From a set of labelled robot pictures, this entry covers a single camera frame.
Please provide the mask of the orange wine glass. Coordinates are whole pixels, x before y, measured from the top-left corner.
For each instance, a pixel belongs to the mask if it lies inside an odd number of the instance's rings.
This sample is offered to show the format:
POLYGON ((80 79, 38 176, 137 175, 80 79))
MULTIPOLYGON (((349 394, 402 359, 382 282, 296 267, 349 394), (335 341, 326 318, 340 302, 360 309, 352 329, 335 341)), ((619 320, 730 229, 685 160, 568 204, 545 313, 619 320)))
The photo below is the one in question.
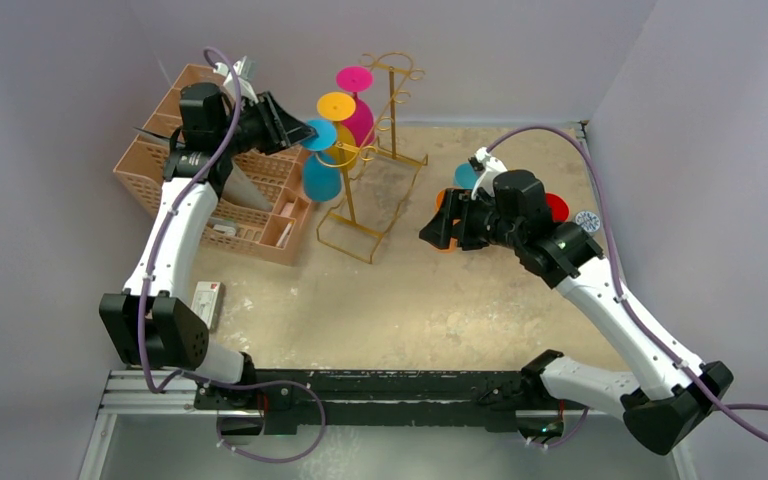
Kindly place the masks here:
MULTIPOLYGON (((436 198, 435 198, 435 208, 437 210, 439 210, 441 208, 443 200, 444 200, 444 197, 445 197, 445 194, 446 194, 446 190, 442 189, 436 195, 436 198)), ((448 247, 445 248, 445 249, 441 249, 440 252, 441 253, 451 253, 451 252, 454 252, 456 250, 456 247, 457 247, 456 239, 455 238, 451 238, 450 241, 449 241, 448 247)))

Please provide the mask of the blue wine glass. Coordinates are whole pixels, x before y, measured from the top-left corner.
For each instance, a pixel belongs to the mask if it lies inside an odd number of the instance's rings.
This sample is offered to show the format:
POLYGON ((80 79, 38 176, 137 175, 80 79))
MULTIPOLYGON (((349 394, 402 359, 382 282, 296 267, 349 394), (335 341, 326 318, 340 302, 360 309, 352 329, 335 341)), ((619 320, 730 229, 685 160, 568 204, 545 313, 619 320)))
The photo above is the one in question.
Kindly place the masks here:
POLYGON ((478 180, 479 174, 469 162, 458 165, 454 172, 454 183, 458 188, 472 190, 478 180))
POLYGON ((308 121, 314 136, 301 145, 309 152, 303 172, 302 183, 305 195, 313 202, 328 202, 340 194, 342 183, 337 168, 332 168, 334 159, 327 150, 337 141, 337 130, 325 119, 308 121))

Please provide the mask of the yellow wine glass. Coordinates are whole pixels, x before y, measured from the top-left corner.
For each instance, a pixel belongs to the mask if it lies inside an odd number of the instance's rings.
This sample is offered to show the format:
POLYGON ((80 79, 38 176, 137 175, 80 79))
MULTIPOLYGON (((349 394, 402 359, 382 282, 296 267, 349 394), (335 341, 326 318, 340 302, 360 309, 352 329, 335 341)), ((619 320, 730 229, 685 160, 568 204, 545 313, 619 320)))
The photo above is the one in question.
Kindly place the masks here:
POLYGON ((343 147, 339 148, 336 144, 332 145, 324 151, 329 155, 332 162, 336 164, 345 164, 348 170, 351 170, 356 165, 355 152, 346 150, 346 146, 352 148, 357 147, 357 142, 353 133, 345 125, 345 121, 348 120, 356 111, 355 99, 344 92, 329 92, 322 95, 317 101, 317 112, 319 115, 330 121, 336 129, 337 143, 342 143, 343 147))

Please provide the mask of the red wine glass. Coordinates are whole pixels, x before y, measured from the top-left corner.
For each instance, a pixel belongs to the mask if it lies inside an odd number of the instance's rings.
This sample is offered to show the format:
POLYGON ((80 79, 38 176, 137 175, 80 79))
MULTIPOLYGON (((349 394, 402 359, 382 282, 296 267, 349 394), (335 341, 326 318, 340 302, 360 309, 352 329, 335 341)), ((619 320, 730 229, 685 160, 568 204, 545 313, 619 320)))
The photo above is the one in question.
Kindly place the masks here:
POLYGON ((563 198, 554 193, 546 193, 546 201, 554 222, 562 223, 569 219, 570 208, 563 198))

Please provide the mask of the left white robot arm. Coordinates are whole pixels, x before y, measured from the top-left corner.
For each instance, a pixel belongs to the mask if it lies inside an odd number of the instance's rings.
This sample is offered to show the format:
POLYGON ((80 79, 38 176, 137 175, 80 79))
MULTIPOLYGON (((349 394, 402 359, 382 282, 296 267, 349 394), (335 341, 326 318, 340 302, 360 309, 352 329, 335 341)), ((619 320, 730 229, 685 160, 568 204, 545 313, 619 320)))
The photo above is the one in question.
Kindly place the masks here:
POLYGON ((209 82, 183 87, 178 109, 181 124, 166 140, 159 208, 146 247, 122 290, 101 297, 99 314, 118 356, 142 369, 151 392, 163 392, 172 380, 155 382, 153 371, 170 368, 244 409, 264 387, 251 356, 212 340, 181 290, 234 156, 279 153, 313 138, 315 130, 270 92, 249 99, 209 82))

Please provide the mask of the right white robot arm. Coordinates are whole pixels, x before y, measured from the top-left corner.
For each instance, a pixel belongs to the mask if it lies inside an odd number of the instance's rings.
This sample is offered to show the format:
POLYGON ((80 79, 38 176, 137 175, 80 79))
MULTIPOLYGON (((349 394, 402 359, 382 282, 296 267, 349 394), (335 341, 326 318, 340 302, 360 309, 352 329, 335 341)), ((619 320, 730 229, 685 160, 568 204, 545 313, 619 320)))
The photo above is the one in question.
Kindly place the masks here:
POLYGON ((714 410, 734 381, 721 361, 704 362, 671 336, 632 294, 620 296, 611 265, 595 239, 573 222, 554 219, 543 183, 527 170, 496 175, 489 189, 449 188, 420 232, 444 250, 491 245, 511 249, 529 273, 581 311, 624 359, 613 372, 548 350, 527 364, 524 399, 536 407, 571 400, 623 422, 647 450, 670 453, 714 410))

